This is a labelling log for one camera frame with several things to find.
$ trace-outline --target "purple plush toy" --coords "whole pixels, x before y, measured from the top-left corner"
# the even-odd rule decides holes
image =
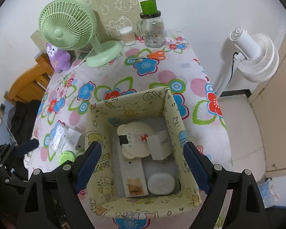
[[[56,72],[68,70],[71,66],[70,54],[66,50],[57,48],[56,46],[47,43],[47,54],[51,60],[51,65]]]

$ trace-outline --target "fan power cord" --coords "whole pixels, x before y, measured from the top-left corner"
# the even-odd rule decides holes
[[[238,52],[233,53],[231,77],[230,77],[230,80],[228,81],[228,83],[229,83],[229,82],[231,81],[231,79],[232,79],[232,75],[233,75],[233,68],[234,68],[234,61],[235,61],[235,60],[234,60],[235,55],[238,55]]]

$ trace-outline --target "wooden chair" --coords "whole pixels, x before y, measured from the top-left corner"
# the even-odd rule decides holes
[[[42,100],[54,70],[45,53],[35,61],[37,64],[17,78],[10,91],[4,95],[12,104],[16,104],[16,101],[27,103],[31,100]]]

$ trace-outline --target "metal bolt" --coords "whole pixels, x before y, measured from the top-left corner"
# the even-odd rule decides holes
[[[34,175],[38,175],[40,173],[40,169],[35,169],[34,171],[33,171],[33,174]]]
[[[252,172],[251,172],[251,170],[249,170],[249,169],[245,169],[245,174],[249,176],[249,175],[252,174]]]
[[[63,170],[69,170],[69,169],[71,169],[71,165],[69,164],[64,165]]]
[[[222,166],[219,164],[214,165],[215,170],[222,170]]]

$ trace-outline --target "black baseboard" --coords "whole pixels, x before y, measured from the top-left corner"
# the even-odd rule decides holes
[[[239,90],[231,90],[224,91],[220,97],[233,96],[233,95],[246,95],[247,98],[251,96],[251,91],[249,89],[239,89]]]

